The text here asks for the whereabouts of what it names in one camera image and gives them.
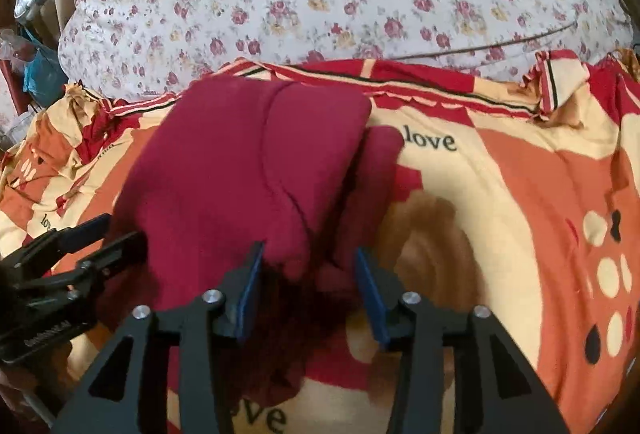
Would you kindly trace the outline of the maroon fleece garment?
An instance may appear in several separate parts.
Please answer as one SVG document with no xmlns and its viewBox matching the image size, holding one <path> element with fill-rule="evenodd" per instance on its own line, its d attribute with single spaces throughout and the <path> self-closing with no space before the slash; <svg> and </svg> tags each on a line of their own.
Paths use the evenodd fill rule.
<svg viewBox="0 0 640 434">
<path fill-rule="evenodd" d="M 294 397 L 308 359 L 359 305 L 354 258 L 375 242 L 404 141 L 369 124 L 353 87 L 207 77 L 154 131 L 117 199 L 112 237 L 141 231 L 148 258 L 99 302 L 116 327 L 216 287 L 262 243 L 250 336 L 226 358 L 226 399 Z"/>
</svg>

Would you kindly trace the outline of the teal plastic bag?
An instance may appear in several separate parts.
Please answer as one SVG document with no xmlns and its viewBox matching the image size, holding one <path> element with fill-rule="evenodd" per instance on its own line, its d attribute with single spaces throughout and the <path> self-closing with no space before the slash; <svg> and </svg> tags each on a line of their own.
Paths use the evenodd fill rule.
<svg viewBox="0 0 640 434">
<path fill-rule="evenodd" d="M 47 46 L 36 44 L 34 58 L 24 68 L 23 91 L 47 108 L 62 98 L 67 80 L 58 55 Z"/>
</svg>

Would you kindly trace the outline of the red orange patterned blanket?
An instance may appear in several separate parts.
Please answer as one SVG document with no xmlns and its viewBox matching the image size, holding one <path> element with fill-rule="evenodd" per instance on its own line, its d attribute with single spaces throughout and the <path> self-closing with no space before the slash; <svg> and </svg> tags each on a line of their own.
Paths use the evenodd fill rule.
<svg viewBox="0 0 640 434">
<path fill-rule="evenodd" d="M 434 304 L 489 307 L 573 433 L 600 431 L 639 378 L 639 66 L 541 52 L 519 83 L 381 60 L 285 66 L 246 58 L 204 77 L 353 87 L 399 131 L 393 192 L 368 249 Z M 113 211 L 182 93 L 111 100 L 79 83 L 1 164 L 1 251 Z M 63 352 L 84 372 L 116 327 Z M 243 433 L 379 433 L 399 360 L 361 300 L 308 359 L 298 393 L 233 407 Z"/>
</svg>

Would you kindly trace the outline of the red wooden furniture frame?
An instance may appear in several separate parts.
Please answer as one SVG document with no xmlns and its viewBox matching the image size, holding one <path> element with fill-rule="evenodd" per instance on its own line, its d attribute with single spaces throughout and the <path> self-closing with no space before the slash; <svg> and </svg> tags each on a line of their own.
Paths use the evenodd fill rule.
<svg viewBox="0 0 640 434">
<path fill-rule="evenodd" d="M 23 90 L 23 77 L 12 70 L 9 61 L 1 61 L 1 72 L 11 96 L 17 115 L 26 113 L 32 98 Z"/>
</svg>

